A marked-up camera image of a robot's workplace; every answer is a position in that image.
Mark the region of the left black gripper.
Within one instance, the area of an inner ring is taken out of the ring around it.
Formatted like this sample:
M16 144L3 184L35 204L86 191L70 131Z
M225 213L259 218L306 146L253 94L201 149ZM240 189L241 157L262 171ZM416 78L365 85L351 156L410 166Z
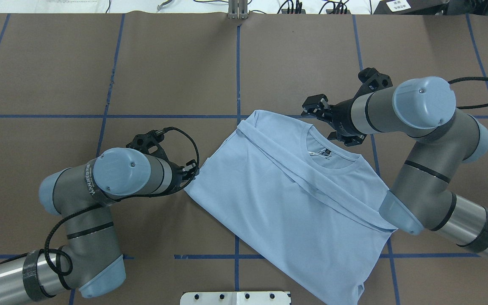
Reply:
M185 166L180 166L176 170L176 184L172 191L181 191L191 184L199 174L199 164L197 160L190 160Z

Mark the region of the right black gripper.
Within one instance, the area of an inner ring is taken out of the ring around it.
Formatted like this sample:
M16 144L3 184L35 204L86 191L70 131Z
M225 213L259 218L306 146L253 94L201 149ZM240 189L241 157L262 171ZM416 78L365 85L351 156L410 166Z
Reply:
M302 104L302 116L312 116L333 128L334 131L329 134L328 140L341 141L347 147L361 145L366 139L366 134L358 131L351 119L354 101L348 99L330 105L326 95L311 95Z

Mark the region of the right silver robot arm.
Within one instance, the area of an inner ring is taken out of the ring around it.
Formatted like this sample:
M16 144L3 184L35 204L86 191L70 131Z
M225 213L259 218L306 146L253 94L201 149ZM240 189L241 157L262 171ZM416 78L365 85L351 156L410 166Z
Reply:
M431 230L488 258L488 208L449 191L459 166L487 152L486 127L457 108L451 83L440 77L396 86L382 73L359 79L362 85L351 99L330 105L326 95L311 95L302 115L329 124L333 132L328 138L346 146L378 133L400 132L414 139L381 203L381 216L409 234Z

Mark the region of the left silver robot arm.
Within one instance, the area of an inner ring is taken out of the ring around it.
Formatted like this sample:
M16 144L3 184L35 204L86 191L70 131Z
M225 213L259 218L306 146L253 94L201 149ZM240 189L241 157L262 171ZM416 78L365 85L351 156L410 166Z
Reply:
M115 147L84 165L45 178L39 200L61 216L43 247L0 262L0 305L25 305L77 289L100 297L126 279L111 206L133 197L160 197L180 191L198 171L162 151L143 153Z

